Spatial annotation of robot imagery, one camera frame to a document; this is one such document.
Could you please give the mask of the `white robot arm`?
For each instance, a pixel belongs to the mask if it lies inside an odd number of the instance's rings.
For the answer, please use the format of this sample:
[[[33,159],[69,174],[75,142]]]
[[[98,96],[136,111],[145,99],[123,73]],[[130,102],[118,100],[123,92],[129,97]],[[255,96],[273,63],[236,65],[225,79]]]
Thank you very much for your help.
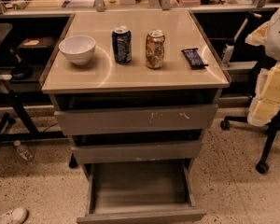
[[[252,46],[263,46],[265,54],[276,60],[272,68],[260,69],[256,95],[248,111],[248,123],[262,127],[280,111],[280,8],[269,21],[248,35],[245,42]]]

